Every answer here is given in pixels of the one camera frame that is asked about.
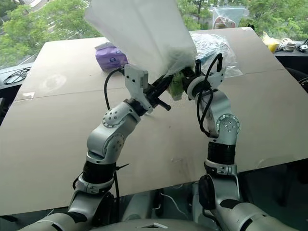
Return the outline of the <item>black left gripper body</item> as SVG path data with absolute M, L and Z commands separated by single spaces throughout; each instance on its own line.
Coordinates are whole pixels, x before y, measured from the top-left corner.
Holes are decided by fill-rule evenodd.
M 171 106 L 162 101 L 158 96 L 157 96 L 157 87 L 153 87 L 150 85 L 146 90 L 145 90 L 145 96 L 152 108 L 156 108 L 158 105 L 169 111 L 171 109 Z

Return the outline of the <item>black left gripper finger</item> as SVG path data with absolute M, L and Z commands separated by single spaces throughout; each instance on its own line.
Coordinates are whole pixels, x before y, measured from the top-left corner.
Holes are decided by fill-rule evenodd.
M 157 85 L 157 96 L 162 95 L 172 82 L 173 77 L 164 77 L 162 78 Z
M 171 83 L 171 76 L 161 76 L 152 83 L 153 87 L 168 87 Z

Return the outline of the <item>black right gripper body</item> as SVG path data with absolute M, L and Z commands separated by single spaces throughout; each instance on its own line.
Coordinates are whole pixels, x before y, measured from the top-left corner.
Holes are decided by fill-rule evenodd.
M 183 87 L 188 87 L 189 84 L 195 79 L 197 78 L 197 76 L 195 75 L 195 72 L 193 71 L 192 72 L 192 77 L 185 77 L 183 75 L 182 77 L 182 84 L 183 84 Z

